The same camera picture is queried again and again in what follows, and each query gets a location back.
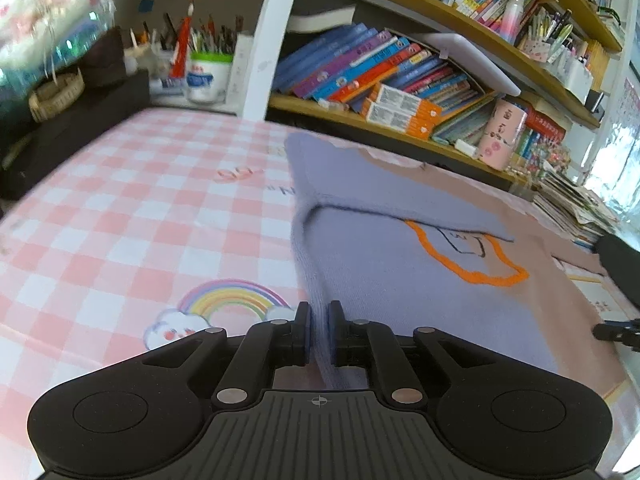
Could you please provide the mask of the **purple pink orange sweater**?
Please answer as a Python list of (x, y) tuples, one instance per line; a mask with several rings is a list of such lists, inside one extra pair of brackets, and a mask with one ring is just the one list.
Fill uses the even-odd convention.
[(600, 394), (625, 373), (593, 337), (596, 309), (564, 272), (597, 256), (465, 180), (403, 167), (308, 133), (285, 142), (295, 190), (291, 243), (314, 317), (312, 355), (331, 388), (361, 388), (333, 366), (329, 305), (409, 336), (432, 326), (581, 382)]

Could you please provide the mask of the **clear pen holder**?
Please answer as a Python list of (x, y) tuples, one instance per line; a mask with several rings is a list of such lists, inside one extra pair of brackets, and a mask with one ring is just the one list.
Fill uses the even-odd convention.
[(539, 8), (523, 26), (518, 50), (540, 64), (552, 64), (564, 54), (572, 54), (572, 11), (562, 13)]

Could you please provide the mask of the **black fabric storage bag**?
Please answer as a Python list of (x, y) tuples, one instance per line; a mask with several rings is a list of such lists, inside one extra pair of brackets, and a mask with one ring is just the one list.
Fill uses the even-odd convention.
[(594, 251), (615, 285), (636, 308), (640, 307), (640, 252), (612, 234), (601, 236)]

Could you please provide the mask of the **lower orange toothpaste box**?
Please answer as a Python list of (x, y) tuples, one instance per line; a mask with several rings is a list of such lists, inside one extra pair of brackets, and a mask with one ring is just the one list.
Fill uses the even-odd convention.
[(370, 124), (389, 128), (416, 139), (426, 140), (434, 130), (434, 125), (424, 118), (411, 116), (369, 99), (363, 101), (360, 115)]

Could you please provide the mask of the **pink gradient bottle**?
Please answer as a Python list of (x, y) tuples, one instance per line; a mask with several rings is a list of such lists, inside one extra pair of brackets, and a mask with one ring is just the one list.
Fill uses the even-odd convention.
[(524, 4), (525, 0), (508, 0), (506, 3), (500, 24), (500, 37), (508, 44), (514, 44), (518, 34)]

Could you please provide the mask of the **white storage box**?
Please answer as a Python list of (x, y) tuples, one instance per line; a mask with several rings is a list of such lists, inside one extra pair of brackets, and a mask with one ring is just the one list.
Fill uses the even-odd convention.
[(564, 89), (585, 104), (593, 83), (592, 73), (585, 64), (570, 54), (561, 54), (551, 68)]

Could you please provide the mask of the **stack of papers and notebooks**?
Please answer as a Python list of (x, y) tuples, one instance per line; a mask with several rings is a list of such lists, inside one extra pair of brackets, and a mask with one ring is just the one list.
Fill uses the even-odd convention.
[(533, 189), (534, 204), (574, 244), (592, 249), (602, 236), (618, 233), (620, 219), (616, 214), (599, 196), (564, 174), (546, 172)]

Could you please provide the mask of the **orange toothpaste box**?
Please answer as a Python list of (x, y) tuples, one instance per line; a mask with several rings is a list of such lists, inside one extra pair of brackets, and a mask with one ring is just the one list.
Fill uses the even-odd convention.
[(363, 101), (360, 115), (370, 124), (389, 128), (416, 139), (426, 140), (434, 130), (434, 125), (424, 118), (411, 116), (369, 99)]
[(411, 116), (439, 118), (442, 116), (442, 108), (429, 100), (420, 99), (414, 94), (393, 88), (387, 84), (376, 84), (368, 95), (373, 103), (380, 104), (398, 112), (408, 113)]

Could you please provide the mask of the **red thick dictionary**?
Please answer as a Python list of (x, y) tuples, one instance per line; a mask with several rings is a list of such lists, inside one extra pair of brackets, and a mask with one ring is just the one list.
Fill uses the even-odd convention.
[(525, 125), (554, 143), (562, 143), (566, 135), (566, 130), (557, 122), (536, 110), (527, 112)]

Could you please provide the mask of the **white green-lid pen jar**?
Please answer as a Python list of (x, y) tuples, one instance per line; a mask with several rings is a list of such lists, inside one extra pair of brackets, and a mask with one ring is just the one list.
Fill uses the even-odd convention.
[(192, 52), (186, 68), (186, 98), (198, 104), (224, 102), (232, 63), (232, 54)]

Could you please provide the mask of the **wooden white bookshelf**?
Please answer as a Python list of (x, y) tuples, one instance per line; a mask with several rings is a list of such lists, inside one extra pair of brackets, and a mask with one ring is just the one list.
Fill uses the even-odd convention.
[[(439, 142), (441, 128), (478, 116), (507, 96), (488, 88), (415, 34), (454, 32), (485, 53), (520, 88), (518, 106), (547, 100), (571, 122), (600, 126), (600, 117), (567, 92), (547, 65), (525, 56), (494, 30), (439, 0), (114, 0), (129, 39), (154, 38), (169, 60), (181, 26), (221, 41), (237, 34), (241, 66), (222, 109), (404, 155), (510, 188), (513, 177)], [(414, 94), (442, 108), (426, 119), (431, 136), (416, 139), (366, 122), (362, 103), (376, 84)]]

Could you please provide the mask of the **white charger cube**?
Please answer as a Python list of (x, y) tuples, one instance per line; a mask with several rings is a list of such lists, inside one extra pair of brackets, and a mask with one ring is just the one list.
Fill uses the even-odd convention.
[(458, 139), (454, 144), (454, 148), (469, 157), (474, 157), (476, 155), (477, 147), (465, 142), (465, 140)]

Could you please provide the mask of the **pink checked cartoon desk mat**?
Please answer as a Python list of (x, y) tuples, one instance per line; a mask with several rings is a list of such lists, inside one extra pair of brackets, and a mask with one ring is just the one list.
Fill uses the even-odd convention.
[(1, 474), (42, 468), (43, 393), (206, 326), (244, 333), (303, 299), (288, 127), (150, 108), (111, 128), (1, 222)]

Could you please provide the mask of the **pink sticker tumbler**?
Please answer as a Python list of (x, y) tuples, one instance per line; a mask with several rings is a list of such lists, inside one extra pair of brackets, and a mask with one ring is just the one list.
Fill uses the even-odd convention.
[(488, 167), (501, 171), (509, 165), (514, 146), (525, 127), (527, 113), (500, 99), (477, 145), (476, 156)]

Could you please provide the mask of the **upper orange toothpaste box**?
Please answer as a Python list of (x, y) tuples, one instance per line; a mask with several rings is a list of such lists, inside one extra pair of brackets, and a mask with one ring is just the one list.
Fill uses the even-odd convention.
[(373, 103), (380, 104), (398, 112), (408, 113), (411, 116), (439, 118), (442, 116), (442, 108), (429, 100), (420, 99), (414, 94), (393, 88), (387, 84), (376, 84), (368, 95)]

